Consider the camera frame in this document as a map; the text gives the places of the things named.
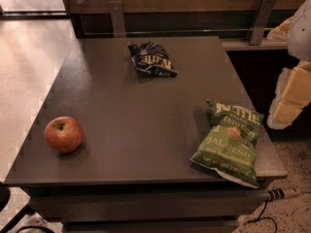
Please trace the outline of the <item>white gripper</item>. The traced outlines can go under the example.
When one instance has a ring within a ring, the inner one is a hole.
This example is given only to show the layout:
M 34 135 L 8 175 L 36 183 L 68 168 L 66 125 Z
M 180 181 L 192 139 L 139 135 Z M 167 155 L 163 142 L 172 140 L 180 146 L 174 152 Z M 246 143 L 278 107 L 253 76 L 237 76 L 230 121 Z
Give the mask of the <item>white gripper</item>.
M 272 29 L 267 39 L 288 39 L 289 54 L 303 60 L 293 69 L 284 68 L 277 81 L 267 125 L 281 130 L 292 125 L 311 103 L 311 0 L 305 0 L 293 17 Z

